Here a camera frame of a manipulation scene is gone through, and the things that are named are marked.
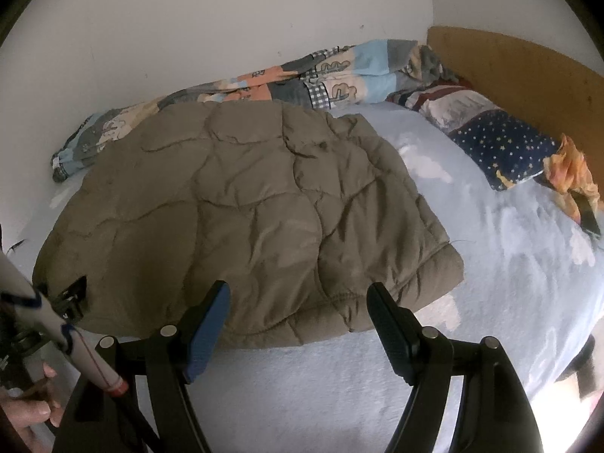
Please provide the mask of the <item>person's left hand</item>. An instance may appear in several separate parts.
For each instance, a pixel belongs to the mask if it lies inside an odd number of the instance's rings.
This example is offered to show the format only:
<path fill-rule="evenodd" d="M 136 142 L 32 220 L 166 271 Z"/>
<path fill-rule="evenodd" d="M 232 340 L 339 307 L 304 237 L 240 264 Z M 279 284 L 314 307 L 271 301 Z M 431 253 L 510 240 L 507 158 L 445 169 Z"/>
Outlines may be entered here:
<path fill-rule="evenodd" d="M 57 372 L 45 361 L 42 369 L 44 378 L 36 382 L 41 387 L 40 399 L 26 398 L 25 394 L 11 397 L 6 388 L 1 388 L 1 409 L 27 448 L 39 453 L 50 452 L 51 447 L 34 433 L 33 426 L 49 421 L 54 427 L 59 427 L 63 416 L 62 403 L 53 382 Z"/>

